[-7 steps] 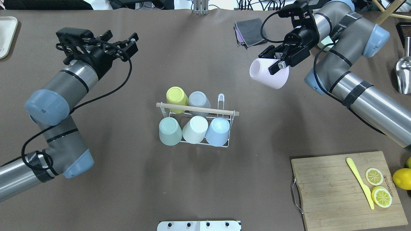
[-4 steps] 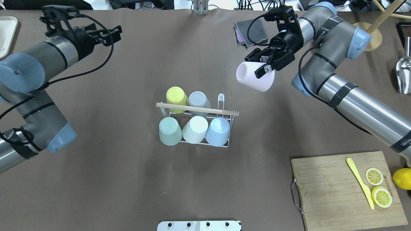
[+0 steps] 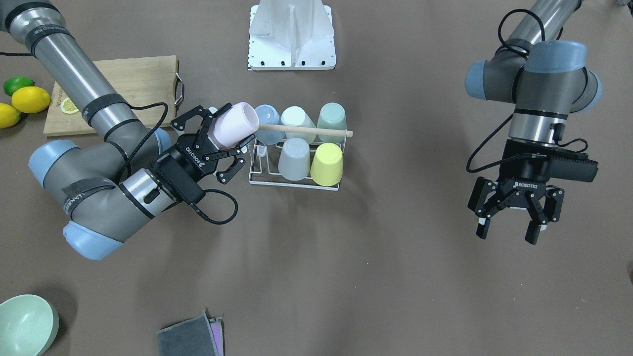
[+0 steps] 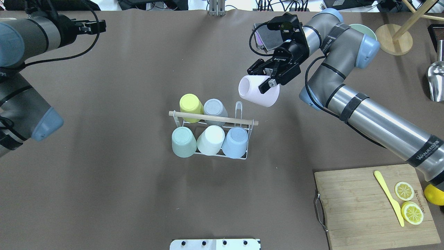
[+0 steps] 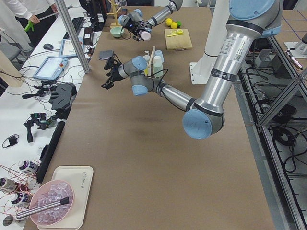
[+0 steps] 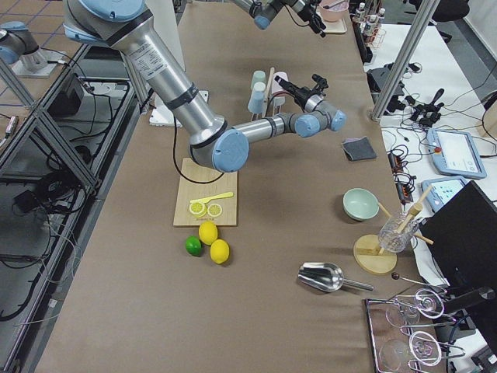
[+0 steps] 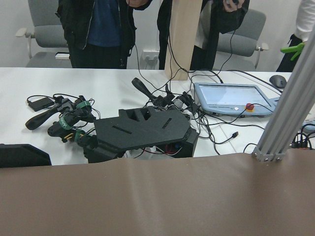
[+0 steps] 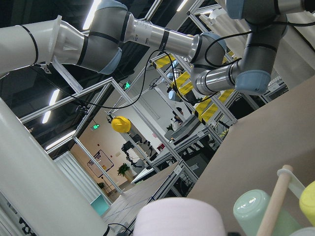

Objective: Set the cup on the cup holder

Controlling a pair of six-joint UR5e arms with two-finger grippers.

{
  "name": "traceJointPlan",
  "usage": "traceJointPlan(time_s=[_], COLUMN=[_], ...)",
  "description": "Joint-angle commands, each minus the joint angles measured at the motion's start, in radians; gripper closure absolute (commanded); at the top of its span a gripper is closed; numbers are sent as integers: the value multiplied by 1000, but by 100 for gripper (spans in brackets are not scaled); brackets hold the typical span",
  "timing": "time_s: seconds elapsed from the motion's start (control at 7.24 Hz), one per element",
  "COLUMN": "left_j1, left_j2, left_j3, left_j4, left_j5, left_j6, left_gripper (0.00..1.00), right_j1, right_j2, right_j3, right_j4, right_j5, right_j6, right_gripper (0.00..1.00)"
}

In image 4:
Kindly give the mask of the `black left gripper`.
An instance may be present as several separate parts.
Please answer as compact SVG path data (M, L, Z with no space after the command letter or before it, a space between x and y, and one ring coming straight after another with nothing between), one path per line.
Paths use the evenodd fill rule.
M77 20L68 19L61 23L62 33L66 38L74 39L77 35L97 35L106 32L106 21L100 20Z

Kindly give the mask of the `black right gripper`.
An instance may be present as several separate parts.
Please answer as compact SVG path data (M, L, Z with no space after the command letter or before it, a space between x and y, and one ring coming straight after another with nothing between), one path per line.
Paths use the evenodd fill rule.
M301 73L300 65L309 56L309 46L306 39L285 41L274 49L273 55L267 61L257 60L248 69L248 75L267 75L258 89L265 94L271 88L286 85Z

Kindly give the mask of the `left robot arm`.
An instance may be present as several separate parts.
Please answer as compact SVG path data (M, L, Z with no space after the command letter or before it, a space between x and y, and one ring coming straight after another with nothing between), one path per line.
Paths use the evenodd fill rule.
M36 10L29 17L1 22L0 153L6 155L27 139L42 141L64 120L20 74L27 59L69 44L78 35L99 36L103 19L71 19L55 11Z

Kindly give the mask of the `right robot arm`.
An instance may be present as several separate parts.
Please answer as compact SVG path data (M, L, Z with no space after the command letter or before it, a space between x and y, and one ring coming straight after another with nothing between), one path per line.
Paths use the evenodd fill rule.
M420 171L426 182L443 188L442 104L429 102L420 86L402 81L414 77L405 59L395 58L365 35L353 30L346 19L350 13L320 12L265 13L263 27L288 23L282 42L271 52L259 52L253 28L246 47L254 53L246 65L247 75L266 75L265 92L273 87L289 90L302 81L300 92L311 92L303 100L313 109L324 107L365 139L387 150Z

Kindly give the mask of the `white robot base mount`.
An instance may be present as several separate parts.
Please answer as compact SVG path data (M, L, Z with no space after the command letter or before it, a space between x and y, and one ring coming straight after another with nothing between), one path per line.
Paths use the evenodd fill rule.
M176 239L170 250L261 250L259 239Z

